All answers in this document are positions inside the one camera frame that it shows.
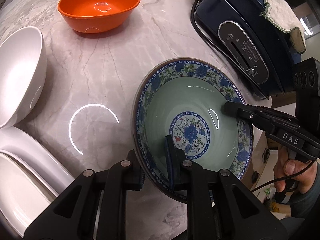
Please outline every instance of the person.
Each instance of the person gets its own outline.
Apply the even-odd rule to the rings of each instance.
[[[289,160],[288,150],[280,145],[278,147],[278,160],[273,168],[275,179],[289,176],[303,170],[308,163],[297,160]],[[298,188],[290,197],[287,204],[291,208],[291,217],[281,219],[281,223],[287,229],[289,236],[294,234],[309,214],[320,194],[320,164],[318,162],[299,176],[297,180]],[[275,182],[277,192],[282,192],[285,188],[285,181]]]

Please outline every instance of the fingernail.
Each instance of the fingernail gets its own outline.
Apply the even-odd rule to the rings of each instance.
[[[288,162],[285,166],[285,172],[289,175],[292,175],[294,172],[295,163],[294,162]]]

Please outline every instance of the marble countertop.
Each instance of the marble countertop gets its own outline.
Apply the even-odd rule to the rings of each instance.
[[[32,112],[16,126],[75,177],[85,169],[108,169],[134,148],[130,118],[136,90],[154,66],[169,58],[207,61],[236,84],[248,104],[271,106],[270,100],[254,98],[227,61],[194,31],[189,20],[194,0],[141,0],[124,24],[101,34],[74,32],[58,12],[58,1],[11,2],[0,11],[0,43],[25,26],[43,33],[48,58],[44,89]],[[119,123],[103,107],[77,112],[89,104],[109,108]],[[260,131],[254,133],[260,137]],[[185,204],[146,180],[141,192],[128,193],[127,239],[171,239],[187,228],[186,215]]]

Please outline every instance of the camera lens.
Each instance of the camera lens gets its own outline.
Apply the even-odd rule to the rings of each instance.
[[[310,86],[313,87],[313,85],[315,84],[315,75],[313,74],[312,71],[309,72],[309,84]]]
[[[300,73],[300,80],[301,80],[301,86],[305,88],[307,85],[307,75],[304,71]]]
[[[299,78],[298,78],[298,74],[295,73],[294,75],[294,84],[297,86],[299,84]]]

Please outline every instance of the navy blue appliance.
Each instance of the navy blue appliance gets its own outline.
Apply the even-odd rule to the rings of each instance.
[[[228,48],[255,93],[268,98],[293,91],[293,66],[301,56],[264,11],[263,0],[201,0],[195,9],[197,22]]]

